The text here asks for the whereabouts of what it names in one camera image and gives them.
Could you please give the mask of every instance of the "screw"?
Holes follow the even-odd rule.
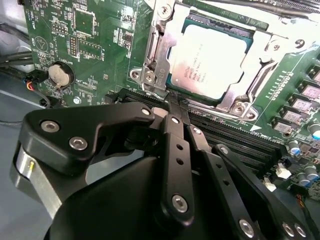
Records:
[[[194,131],[196,134],[201,134],[200,129],[198,129],[198,128],[196,128],[196,127],[193,128],[193,131]]]
[[[279,48],[280,48],[280,45],[274,45],[274,46],[273,46],[273,50],[275,50],[275,51],[278,51]]]
[[[241,219],[239,221],[239,225],[240,225],[240,228],[244,232],[245,235],[247,235],[251,239],[254,237],[255,232],[254,232],[254,229],[252,228],[252,226],[250,225],[250,223],[248,223],[244,219]]]
[[[170,18],[171,13],[172,13],[171,6],[168,4],[158,9],[158,15],[162,19]]]
[[[221,147],[220,150],[224,153],[224,154],[228,154],[228,150],[225,147]]]
[[[180,213],[185,213],[188,210],[186,200],[180,195],[174,195],[172,197],[172,205]]]
[[[58,132],[60,129],[58,123],[54,121],[43,121],[41,123],[41,128],[43,131],[47,133],[55,133],[55,132]]]
[[[254,113],[252,113],[252,112],[249,112],[249,113],[246,115],[246,117],[247,117],[248,119],[254,119],[254,118],[256,117],[256,115],[255,115]]]
[[[178,124],[179,123],[179,120],[175,117],[172,117],[171,120],[175,123],[175,124]]]
[[[145,73],[145,79],[149,82],[152,83],[155,80],[155,75],[152,71],[147,71]]]
[[[290,237],[294,237],[295,236],[294,231],[291,229],[291,227],[287,223],[283,222],[282,223],[282,227]]]
[[[143,114],[145,114],[145,115],[150,115],[150,112],[145,108],[142,108],[141,112],[143,112]]]
[[[242,102],[238,102],[235,105],[233,105],[232,110],[236,113],[236,114],[241,114],[245,111],[246,107],[244,106],[244,104]]]
[[[80,97],[75,96],[75,97],[73,98],[73,102],[74,102],[74,104],[81,104],[82,100],[81,100]]]
[[[305,231],[297,223],[294,224],[294,227],[302,237],[305,238],[307,236]]]
[[[296,48],[296,49],[300,49],[300,48],[302,48],[305,44],[306,44],[305,40],[303,40],[303,39],[298,39],[297,41],[295,41],[295,48]]]
[[[88,147],[88,143],[82,137],[74,136],[69,140],[69,145],[75,150],[82,151]]]

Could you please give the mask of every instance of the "cpu socket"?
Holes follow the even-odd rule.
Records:
[[[251,7],[243,14],[205,1],[145,1],[153,8],[145,59],[130,77],[158,99],[179,94],[200,114],[255,121],[253,103],[283,57],[312,44],[297,48],[294,22]],[[228,7],[231,17],[217,14]]]

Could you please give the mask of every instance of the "cable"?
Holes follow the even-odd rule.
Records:
[[[13,36],[17,37],[18,39],[20,39],[21,41],[23,41],[27,44],[30,44],[29,43],[29,36],[27,34],[25,34],[24,32],[16,29],[13,26],[10,26],[6,23],[2,23],[2,24],[0,24],[0,31],[5,32],[10,35],[13,35]]]
[[[12,61],[12,60],[19,60],[23,58],[32,58],[31,51],[24,51],[24,52],[17,52],[13,54],[7,54],[0,56],[0,63]]]
[[[34,61],[32,58],[18,59],[12,61],[6,61],[0,63],[0,68],[8,67],[8,66],[18,66],[18,65],[33,65]]]
[[[265,10],[268,12],[272,12],[273,14],[277,14],[277,15],[281,15],[281,16],[294,16],[294,17],[300,17],[300,18],[309,18],[308,14],[310,14],[310,12],[308,12],[308,11],[291,9],[291,8],[287,8],[287,7],[280,8],[278,6],[274,6],[274,5],[270,5],[270,4],[262,3],[262,2],[243,1],[243,0],[205,0],[205,1],[252,7],[252,8],[257,8],[257,9]]]
[[[45,100],[46,105],[45,108],[49,109],[51,107],[51,103],[49,98],[47,98],[47,96],[45,96],[43,93],[41,93],[38,90],[35,90],[34,87],[32,86],[32,82],[31,81],[27,81],[25,79],[23,79],[23,82],[26,84],[26,87],[28,90],[34,92],[35,94],[37,94],[39,97],[41,97],[42,99]],[[23,123],[23,121],[2,121],[0,120],[0,125],[3,126],[20,126]]]

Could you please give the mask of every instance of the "white connector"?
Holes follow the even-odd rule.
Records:
[[[288,179],[291,176],[291,172],[287,170],[282,163],[278,163],[278,167],[275,170],[275,174],[282,179]]]
[[[270,192],[273,192],[277,189],[276,185],[270,182],[269,178],[265,177],[263,181],[263,185],[266,186],[267,189],[269,189]]]

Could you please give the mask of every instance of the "green circuit board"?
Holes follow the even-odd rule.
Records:
[[[183,3],[260,30],[268,28],[266,22],[225,9],[193,0]],[[75,82],[64,90],[57,90],[46,80],[38,85],[40,91],[60,99],[63,107],[103,105],[106,94],[122,88],[143,94],[129,72],[140,68],[145,58],[153,10],[144,0],[26,0],[24,10],[35,68],[47,71],[52,63],[60,61],[68,64],[75,75]],[[283,134],[272,126],[280,109],[288,105],[289,97],[299,93],[297,85],[303,80],[313,81],[308,72],[320,66],[319,43],[320,38],[301,53],[285,55],[254,102],[259,112],[257,120],[209,117],[268,141],[285,145],[289,140],[297,140],[300,146],[320,150],[320,141],[312,139],[307,130],[310,123],[320,121],[318,105],[308,110],[309,117],[301,120],[290,134]],[[74,97],[79,97],[81,103],[75,104]],[[301,157],[308,162],[299,163],[293,173],[307,164],[316,165],[320,170],[318,151],[302,151]],[[293,182],[295,178],[286,181],[284,188]]]

